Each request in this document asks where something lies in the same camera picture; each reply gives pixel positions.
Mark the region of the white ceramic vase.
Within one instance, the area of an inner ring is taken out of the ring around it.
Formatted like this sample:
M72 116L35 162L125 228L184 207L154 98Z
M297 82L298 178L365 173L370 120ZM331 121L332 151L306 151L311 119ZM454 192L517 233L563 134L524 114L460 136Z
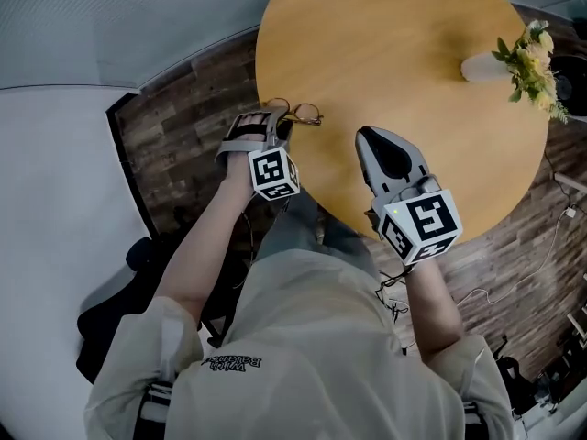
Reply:
M497 60L491 52L484 52L466 59L460 65L462 77L470 83L485 83L510 79L512 74L503 61Z

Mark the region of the black metal stand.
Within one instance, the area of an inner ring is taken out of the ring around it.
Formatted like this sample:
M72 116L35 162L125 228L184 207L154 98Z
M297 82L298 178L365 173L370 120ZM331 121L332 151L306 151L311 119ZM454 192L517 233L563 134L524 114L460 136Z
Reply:
M494 352L527 439L587 439L587 297L540 308Z

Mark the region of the brown-framed eyeglasses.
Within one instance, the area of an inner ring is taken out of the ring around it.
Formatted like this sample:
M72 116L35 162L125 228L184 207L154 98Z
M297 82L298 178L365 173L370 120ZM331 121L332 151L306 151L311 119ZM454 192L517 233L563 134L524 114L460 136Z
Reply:
M261 104L262 107L285 108L285 118L301 125L321 126L323 116L314 104L301 103L291 106L290 103L281 97L272 98Z

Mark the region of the white window blind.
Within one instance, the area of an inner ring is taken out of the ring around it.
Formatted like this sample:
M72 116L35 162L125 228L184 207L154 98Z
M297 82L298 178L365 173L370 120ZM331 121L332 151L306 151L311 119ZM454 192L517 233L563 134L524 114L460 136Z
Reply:
M0 0L0 90L137 88L256 28L269 0Z

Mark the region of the black office chair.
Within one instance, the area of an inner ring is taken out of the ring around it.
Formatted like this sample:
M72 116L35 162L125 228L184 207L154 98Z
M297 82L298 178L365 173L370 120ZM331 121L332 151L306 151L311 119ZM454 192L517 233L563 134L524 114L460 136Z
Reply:
M77 327L83 343L76 367L88 381L95 381L103 366L122 317L141 314L149 306L162 273L178 245L177 239L153 241L148 237L141 238L126 256L127 264L135 272L130 283L78 317ZM234 319L238 297L248 271L244 254L230 249L216 286L205 304L200 323L210 333L207 342L214 348L221 346Z

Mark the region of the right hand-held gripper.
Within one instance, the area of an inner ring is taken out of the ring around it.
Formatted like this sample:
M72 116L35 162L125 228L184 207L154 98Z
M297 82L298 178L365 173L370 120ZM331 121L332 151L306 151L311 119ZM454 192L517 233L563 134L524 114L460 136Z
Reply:
M375 195L368 217L374 231L405 266L441 255L463 232L449 190L427 174L419 150L389 130L359 129L355 138L363 179ZM410 183L414 165L424 175L393 194L395 181Z

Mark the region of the yellow flower bouquet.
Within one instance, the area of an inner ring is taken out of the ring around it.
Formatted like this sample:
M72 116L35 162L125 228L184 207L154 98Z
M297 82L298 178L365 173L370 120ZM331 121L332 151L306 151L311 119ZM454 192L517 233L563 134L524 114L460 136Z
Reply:
M549 119L564 124L569 111L557 95L557 80L551 70L554 41L548 33L549 22L532 20L515 44L508 48L502 38L497 39L493 57L505 65L514 86L510 103L518 103L525 95L536 109L546 113Z

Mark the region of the person's right forearm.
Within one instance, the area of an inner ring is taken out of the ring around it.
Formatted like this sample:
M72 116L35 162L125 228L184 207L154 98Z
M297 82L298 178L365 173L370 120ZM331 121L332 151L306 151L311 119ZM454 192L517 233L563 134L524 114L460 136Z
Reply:
M417 263L405 282L416 345L428 364L463 338L462 319L435 259Z

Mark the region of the person's left forearm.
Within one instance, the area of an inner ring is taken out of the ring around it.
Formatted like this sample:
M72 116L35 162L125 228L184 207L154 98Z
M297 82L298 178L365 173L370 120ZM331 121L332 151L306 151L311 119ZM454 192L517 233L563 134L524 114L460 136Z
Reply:
M178 303L200 321L216 285L236 222L253 195L249 157L233 152L213 199L175 250L155 295Z

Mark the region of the person's grey trousers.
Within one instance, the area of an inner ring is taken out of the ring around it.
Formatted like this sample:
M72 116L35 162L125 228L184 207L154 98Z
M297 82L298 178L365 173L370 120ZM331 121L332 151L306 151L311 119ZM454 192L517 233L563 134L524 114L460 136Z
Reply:
M301 249L341 259L378 281L379 271L360 235L330 213L326 213L324 236L322 242L319 242L319 216L317 202L302 188L299 194L289 198L262 239L257 261L279 252Z

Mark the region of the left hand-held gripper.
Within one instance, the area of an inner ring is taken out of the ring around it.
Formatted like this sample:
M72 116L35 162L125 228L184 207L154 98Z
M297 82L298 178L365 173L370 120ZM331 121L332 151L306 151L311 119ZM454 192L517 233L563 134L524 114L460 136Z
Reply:
M243 115L263 113L265 125L238 127ZM249 162L254 192L266 201L296 195L301 190L299 171L289 155L294 122L287 108L261 108L238 115L221 142L215 161L227 165L231 153L244 153Z

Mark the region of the white desk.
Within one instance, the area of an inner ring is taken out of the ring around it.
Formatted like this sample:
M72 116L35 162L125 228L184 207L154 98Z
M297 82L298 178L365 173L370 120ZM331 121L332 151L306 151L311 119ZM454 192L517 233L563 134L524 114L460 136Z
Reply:
M581 182L573 180L571 177L566 176L562 173L555 172L553 175L553 179L561 184L565 184L571 187L574 190L577 190L581 193L587 194L587 185Z

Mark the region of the person's beige shirt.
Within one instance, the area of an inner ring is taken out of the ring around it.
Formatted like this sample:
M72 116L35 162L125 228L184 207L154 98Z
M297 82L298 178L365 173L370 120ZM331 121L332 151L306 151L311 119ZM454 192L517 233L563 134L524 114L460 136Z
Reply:
M222 347L157 297L125 316L84 413L88 440L132 440L148 386L171 368L165 440L514 440L491 351L468 335L428 364L405 356L375 279L293 249L256 262Z

